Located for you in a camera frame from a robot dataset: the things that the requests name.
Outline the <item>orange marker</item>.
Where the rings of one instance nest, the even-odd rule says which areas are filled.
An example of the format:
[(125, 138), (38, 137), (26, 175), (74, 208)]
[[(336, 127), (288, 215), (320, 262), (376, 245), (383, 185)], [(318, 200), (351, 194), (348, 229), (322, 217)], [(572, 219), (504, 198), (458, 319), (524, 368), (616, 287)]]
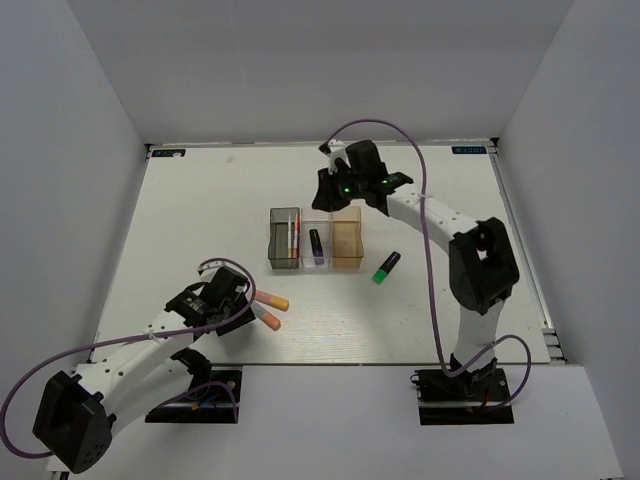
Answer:
[(266, 326), (273, 331), (278, 331), (281, 327), (281, 321), (270, 311), (266, 310), (258, 303), (253, 303), (251, 310), (254, 315), (261, 320)]
[(287, 299), (261, 290), (256, 291), (255, 300), (280, 311), (287, 311), (290, 306)]

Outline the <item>pink thin pen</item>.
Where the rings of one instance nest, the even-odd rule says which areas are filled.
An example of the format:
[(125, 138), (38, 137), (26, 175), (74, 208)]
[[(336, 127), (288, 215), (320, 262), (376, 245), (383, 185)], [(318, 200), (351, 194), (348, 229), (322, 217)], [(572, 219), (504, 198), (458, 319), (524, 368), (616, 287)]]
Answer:
[(295, 219), (293, 221), (293, 247), (292, 247), (292, 251), (293, 251), (293, 257), (297, 258), (298, 257), (298, 250), (299, 250), (299, 219), (300, 216), (299, 214), (296, 214)]

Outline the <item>purple cap black highlighter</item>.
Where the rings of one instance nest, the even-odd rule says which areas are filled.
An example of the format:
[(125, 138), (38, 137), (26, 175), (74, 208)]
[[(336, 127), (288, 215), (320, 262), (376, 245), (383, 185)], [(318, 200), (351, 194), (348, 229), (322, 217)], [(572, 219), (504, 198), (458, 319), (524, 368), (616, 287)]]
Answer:
[(309, 237), (310, 237), (314, 264), (316, 266), (322, 266), (324, 264), (324, 251), (323, 251), (319, 231), (317, 229), (310, 229)]

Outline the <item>green cap black highlighter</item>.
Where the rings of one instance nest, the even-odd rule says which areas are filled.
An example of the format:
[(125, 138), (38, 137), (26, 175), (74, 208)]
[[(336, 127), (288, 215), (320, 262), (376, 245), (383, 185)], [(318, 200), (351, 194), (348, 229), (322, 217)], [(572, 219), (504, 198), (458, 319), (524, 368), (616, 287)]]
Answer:
[(384, 262), (380, 265), (380, 267), (376, 270), (376, 272), (372, 275), (372, 281), (376, 285), (381, 285), (386, 280), (389, 273), (395, 268), (400, 259), (401, 254), (399, 252), (391, 252), (389, 256), (384, 260)]

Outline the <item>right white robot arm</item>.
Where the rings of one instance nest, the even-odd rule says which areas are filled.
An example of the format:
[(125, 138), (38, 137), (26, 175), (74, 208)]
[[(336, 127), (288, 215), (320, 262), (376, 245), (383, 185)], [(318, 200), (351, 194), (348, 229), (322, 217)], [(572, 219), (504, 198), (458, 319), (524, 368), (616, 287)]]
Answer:
[(370, 140), (318, 149), (328, 164), (318, 172), (313, 209), (334, 213), (362, 200), (421, 233), (426, 248), (436, 245), (447, 254), (460, 317), (455, 348), (439, 360), (448, 392), (477, 397), (496, 369), (499, 317), (520, 278), (505, 225), (495, 217), (475, 220), (428, 197), (425, 185), (389, 172)]

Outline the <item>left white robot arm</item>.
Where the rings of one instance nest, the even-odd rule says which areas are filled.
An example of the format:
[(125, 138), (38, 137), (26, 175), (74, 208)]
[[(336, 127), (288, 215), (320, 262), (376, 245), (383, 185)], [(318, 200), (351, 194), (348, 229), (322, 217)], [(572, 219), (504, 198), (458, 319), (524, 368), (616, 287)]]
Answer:
[(73, 474), (92, 468), (115, 435), (151, 410), (211, 387), (213, 364), (198, 346), (254, 318), (248, 274), (220, 265), (208, 281), (186, 287), (147, 326), (140, 342), (125, 341), (102, 361), (45, 387), (35, 437)]

